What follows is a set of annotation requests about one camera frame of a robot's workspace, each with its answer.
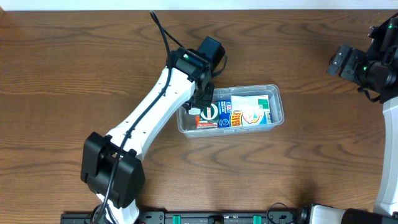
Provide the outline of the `blue Kool Fever box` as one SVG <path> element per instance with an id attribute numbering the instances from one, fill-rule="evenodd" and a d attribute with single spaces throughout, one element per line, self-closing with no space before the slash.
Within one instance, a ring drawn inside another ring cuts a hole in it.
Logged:
<path id="1" fill-rule="evenodd" d="M 244 104 L 242 100 L 223 100 L 217 102 L 219 128 L 238 128 L 271 124 L 272 116 L 269 100 L 254 100 L 254 104 Z"/>

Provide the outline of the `green Zam-Buk box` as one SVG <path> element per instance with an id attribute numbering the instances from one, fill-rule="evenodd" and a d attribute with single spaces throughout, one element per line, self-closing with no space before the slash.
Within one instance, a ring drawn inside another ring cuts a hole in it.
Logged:
<path id="1" fill-rule="evenodd" d="M 219 120 L 219 109 L 216 103 L 212 103 L 210 107 L 205 108 L 200 114 L 201 123 L 216 123 Z"/>

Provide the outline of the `red white medicine box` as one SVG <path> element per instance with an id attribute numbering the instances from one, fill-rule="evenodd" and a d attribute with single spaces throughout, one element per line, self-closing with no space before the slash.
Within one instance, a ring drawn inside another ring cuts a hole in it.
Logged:
<path id="1" fill-rule="evenodd" d="M 197 129 L 217 128 L 218 127 L 218 121 L 205 120 L 200 115 L 196 115 L 195 122 L 196 122 Z"/>

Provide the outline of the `white green medicine box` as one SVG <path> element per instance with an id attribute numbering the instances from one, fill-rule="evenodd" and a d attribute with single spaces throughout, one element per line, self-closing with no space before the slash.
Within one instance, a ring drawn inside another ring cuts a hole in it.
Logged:
<path id="1" fill-rule="evenodd" d="M 243 112 L 264 112 L 271 114 L 269 97 L 267 95 L 257 96 L 232 96 L 231 97 L 233 111 Z"/>

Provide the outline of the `dark bottle white cap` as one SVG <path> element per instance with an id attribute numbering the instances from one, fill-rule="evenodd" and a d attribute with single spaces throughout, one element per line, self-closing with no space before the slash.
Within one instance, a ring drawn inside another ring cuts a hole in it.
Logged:
<path id="1" fill-rule="evenodd" d="M 190 108 L 190 109 L 188 110 L 188 114 L 189 114 L 189 115 L 194 115 L 194 116 L 200 115 L 200 114 L 201 114 L 201 109 L 200 109 L 200 108 L 192 107 L 192 108 Z"/>

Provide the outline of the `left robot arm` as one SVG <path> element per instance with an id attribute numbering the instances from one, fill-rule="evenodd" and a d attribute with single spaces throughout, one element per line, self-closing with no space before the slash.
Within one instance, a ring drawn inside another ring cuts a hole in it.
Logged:
<path id="1" fill-rule="evenodd" d="M 197 49 L 171 51 L 157 83 L 137 108 L 106 135 L 88 136 L 81 180 L 102 201 L 90 223 L 136 222 L 136 198 L 146 179 L 142 161 L 150 145 L 178 109 L 198 115 L 211 106 L 215 86 L 210 80 L 226 61 L 224 47 L 211 37 Z"/>

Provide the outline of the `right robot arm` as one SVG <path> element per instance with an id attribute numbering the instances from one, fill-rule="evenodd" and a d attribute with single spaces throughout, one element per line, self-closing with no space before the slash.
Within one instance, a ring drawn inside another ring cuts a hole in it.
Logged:
<path id="1" fill-rule="evenodd" d="M 313 205 L 308 223 L 397 223 L 397 15 L 372 26 L 371 46 L 365 52 L 339 46 L 327 72 L 358 85 L 358 92 L 383 105 L 386 138 L 382 179 L 374 210 L 337 209 Z"/>

